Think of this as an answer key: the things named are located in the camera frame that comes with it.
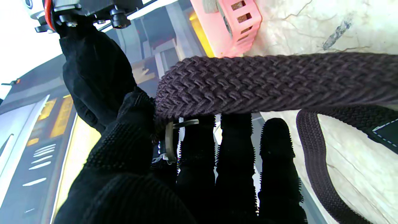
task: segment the metal buckle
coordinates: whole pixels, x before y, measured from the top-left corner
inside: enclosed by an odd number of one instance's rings
[[[187,120],[181,123],[173,124],[170,122],[166,125],[166,134],[165,134],[165,143],[166,143],[166,155],[163,155],[163,159],[167,160],[167,164],[171,165],[177,162],[177,157],[174,154],[174,147],[173,147],[173,129],[178,129],[194,124],[199,124],[198,119]]]

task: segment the pink crate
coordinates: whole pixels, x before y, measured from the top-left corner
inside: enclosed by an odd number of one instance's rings
[[[191,0],[191,3],[214,55],[216,57],[241,56],[253,45],[262,20],[261,14],[254,0],[218,1],[228,21],[232,37],[220,12],[205,13],[202,0]]]

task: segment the white marble countertop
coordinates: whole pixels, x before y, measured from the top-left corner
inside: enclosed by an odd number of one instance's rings
[[[263,21],[246,55],[293,55],[339,51],[398,54],[396,0],[257,0]],[[316,198],[305,170],[296,128],[298,111],[262,113],[289,125],[302,181],[327,223],[337,223]],[[319,115],[326,162],[341,198],[377,224],[398,223],[398,155],[357,129]]]

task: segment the yellow light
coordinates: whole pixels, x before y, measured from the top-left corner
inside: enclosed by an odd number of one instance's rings
[[[68,192],[73,181],[86,163],[88,154],[100,139],[101,134],[77,117],[72,130],[68,153],[65,156],[64,172],[60,177],[58,197],[55,202],[55,213],[68,197]]]
[[[37,121],[46,119],[48,116],[50,116],[50,113],[53,110],[56,101],[57,101],[57,99],[55,98],[53,100],[50,100],[50,101],[46,102],[46,105],[41,110],[41,113],[40,113],[39,118],[37,119]]]
[[[189,16],[189,20],[191,21],[192,28],[195,31],[196,36],[198,37],[203,49],[205,50],[206,55],[208,57],[214,57],[214,53],[210,47],[209,40],[206,37],[206,34],[202,28],[202,25],[200,24],[200,21],[195,11],[191,13],[191,15]]]
[[[72,106],[73,106],[72,98],[71,97],[64,98],[61,105],[61,109],[59,110],[57,120],[55,120],[53,130],[51,131],[50,138],[60,136],[65,132],[70,112],[72,111]]]
[[[33,138],[26,143],[26,146],[34,145],[39,142],[39,138]]]

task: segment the red wire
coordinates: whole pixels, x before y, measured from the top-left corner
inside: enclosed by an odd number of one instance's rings
[[[51,23],[51,1],[52,0],[45,0],[44,2],[44,18],[46,19],[46,22],[50,28],[55,31],[53,24]]]

